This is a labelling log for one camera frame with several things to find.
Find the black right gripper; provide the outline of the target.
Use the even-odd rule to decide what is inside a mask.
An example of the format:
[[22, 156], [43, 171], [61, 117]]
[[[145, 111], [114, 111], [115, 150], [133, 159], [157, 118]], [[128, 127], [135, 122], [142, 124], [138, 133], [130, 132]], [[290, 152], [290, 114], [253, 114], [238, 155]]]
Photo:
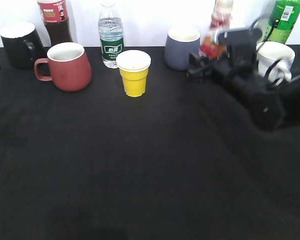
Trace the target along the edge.
[[190, 68], [186, 75], [190, 80], [214, 80], [238, 100], [265, 100], [268, 96], [254, 64], [230, 65], [228, 53], [222, 52], [216, 58], [190, 53]]

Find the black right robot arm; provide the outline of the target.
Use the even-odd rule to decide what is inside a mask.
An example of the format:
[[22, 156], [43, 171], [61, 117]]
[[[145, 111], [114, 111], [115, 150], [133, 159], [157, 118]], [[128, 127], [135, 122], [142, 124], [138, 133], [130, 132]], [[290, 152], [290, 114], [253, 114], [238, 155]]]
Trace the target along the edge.
[[273, 131], [300, 125], [300, 71], [288, 81], [269, 81], [270, 72], [279, 65], [276, 61], [258, 75], [255, 57], [235, 57], [223, 52], [218, 59], [189, 54], [187, 76], [210, 79], [220, 85], [249, 112], [261, 130]]

